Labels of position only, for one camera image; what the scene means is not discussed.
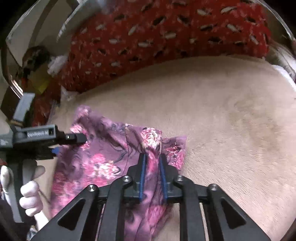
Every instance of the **finger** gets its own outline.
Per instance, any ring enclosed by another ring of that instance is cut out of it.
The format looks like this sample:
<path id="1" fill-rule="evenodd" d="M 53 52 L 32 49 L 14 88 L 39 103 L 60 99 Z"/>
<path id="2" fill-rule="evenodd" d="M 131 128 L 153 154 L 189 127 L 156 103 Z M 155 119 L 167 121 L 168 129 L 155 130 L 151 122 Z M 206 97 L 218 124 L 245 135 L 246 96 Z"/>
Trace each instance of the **finger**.
<path id="1" fill-rule="evenodd" d="M 7 166 L 2 166 L 0 170 L 0 182 L 2 184 L 3 190 L 7 191 L 9 182 L 10 182 L 10 176 L 9 176 L 9 170 Z"/>
<path id="2" fill-rule="evenodd" d="M 34 215 L 34 218 L 36 219 L 37 222 L 37 230 L 39 231 L 42 229 L 47 223 L 48 223 L 48 218 L 44 215 L 44 212 L 40 212 Z"/>
<path id="3" fill-rule="evenodd" d="M 26 209 L 26 214 L 29 216 L 29 217 L 32 217 L 34 216 L 35 214 L 41 212 L 43 209 L 43 204 L 41 203 L 41 205 L 39 205 L 38 207 L 33 207 L 33 208 L 28 208 Z"/>
<path id="4" fill-rule="evenodd" d="M 42 202 L 39 195 L 33 197 L 22 197 L 20 199 L 20 206 L 24 209 L 37 207 L 41 205 L 41 203 Z"/>
<path id="5" fill-rule="evenodd" d="M 36 179 L 43 175 L 45 173 L 45 167 L 44 166 L 37 166 L 35 169 L 34 177 L 33 179 Z"/>
<path id="6" fill-rule="evenodd" d="M 20 193 L 24 197 L 31 197 L 39 195 L 39 184 L 35 181 L 29 181 L 27 184 L 20 188 Z"/>

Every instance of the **cloth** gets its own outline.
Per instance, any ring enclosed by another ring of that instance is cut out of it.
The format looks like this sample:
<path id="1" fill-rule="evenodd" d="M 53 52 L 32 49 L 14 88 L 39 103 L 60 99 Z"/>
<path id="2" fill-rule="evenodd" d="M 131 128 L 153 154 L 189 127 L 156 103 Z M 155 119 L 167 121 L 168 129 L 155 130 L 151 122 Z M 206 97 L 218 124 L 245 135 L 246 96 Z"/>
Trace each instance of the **cloth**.
<path id="1" fill-rule="evenodd" d="M 126 175 L 128 168 L 137 164 L 139 153 L 146 152 L 149 158 L 143 201 L 127 208 L 125 240 L 151 240 L 171 210 L 171 206 L 163 203 L 159 154 L 165 153 L 168 163 L 180 170 L 186 139 L 162 139 L 160 130 L 112 122 L 86 106 L 77 109 L 70 130 L 84 133 L 87 142 L 80 147 L 64 146 L 58 156 L 52 184 L 52 216 L 87 185 L 101 187 Z"/>
<path id="2" fill-rule="evenodd" d="M 249 0 L 131 1 L 74 34 L 58 78 L 83 92 L 134 70 L 189 56 L 268 52 L 262 6 Z"/>

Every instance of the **hand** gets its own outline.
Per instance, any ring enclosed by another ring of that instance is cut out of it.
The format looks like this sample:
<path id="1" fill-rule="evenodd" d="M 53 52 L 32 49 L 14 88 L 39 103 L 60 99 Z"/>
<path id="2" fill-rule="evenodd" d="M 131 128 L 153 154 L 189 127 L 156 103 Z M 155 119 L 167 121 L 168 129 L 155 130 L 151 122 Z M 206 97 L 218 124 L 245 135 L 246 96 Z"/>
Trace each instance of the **hand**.
<path id="1" fill-rule="evenodd" d="M 33 179 L 40 177 L 45 172 L 44 166 L 37 166 Z M 0 171 L 0 183 L 3 188 L 5 199 L 10 205 L 10 198 L 7 192 L 7 188 L 10 183 L 11 176 L 9 174 L 7 166 L 2 166 Z M 39 184 L 35 181 L 29 181 L 27 184 L 20 188 L 20 192 L 23 197 L 20 199 L 20 206 L 26 209 L 26 214 L 30 217 L 41 212 L 43 209 L 43 203 L 39 195 Z"/>

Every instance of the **white plastic bag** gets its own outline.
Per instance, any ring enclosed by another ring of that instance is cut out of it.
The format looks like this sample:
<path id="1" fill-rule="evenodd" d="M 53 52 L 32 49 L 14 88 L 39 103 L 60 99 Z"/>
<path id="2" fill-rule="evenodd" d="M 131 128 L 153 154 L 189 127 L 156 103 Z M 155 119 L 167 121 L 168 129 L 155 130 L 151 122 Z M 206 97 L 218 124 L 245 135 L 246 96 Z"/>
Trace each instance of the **white plastic bag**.
<path id="1" fill-rule="evenodd" d="M 76 91 L 67 91 L 65 87 L 61 86 L 61 105 L 66 104 L 76 98 L 79 95 Z"/>
<path id="2" fill-rule="evenodd" d="M 57 73 L 60 72 L 63 65 L 67 62 L 68 55 L 60 55 L 57 57 L 51 57 L 51 61 L 48 64 L 48 74 L 54 77 Z"/>

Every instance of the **purple floral fabric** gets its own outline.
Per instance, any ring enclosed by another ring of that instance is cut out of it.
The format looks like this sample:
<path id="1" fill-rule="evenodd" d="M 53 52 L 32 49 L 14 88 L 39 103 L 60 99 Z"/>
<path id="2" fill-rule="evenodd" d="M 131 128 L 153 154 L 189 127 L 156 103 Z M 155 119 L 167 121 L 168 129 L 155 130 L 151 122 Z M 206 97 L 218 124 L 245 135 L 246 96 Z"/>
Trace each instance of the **purple floral fabric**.
<path id="1" fill-rule="evenodd" d="M 126 175 L 136 165 L 139 153 L 147 153 L 143 201 L 128 206 L 124 240 L 151 240 L 169 217 L 171 206 L 164 204 L 158 157 L 165 153 L 169 165 L 181 169 L 185 157 L 185 137 L 162 138 L 154 128 L 115 123 L 89 107 L 80 106 L 71 127 L 84 133 L 82 146 L 63 146 L 58 155 L 51 194 L 55 216 L 89 184 L 101 187 Z"/>

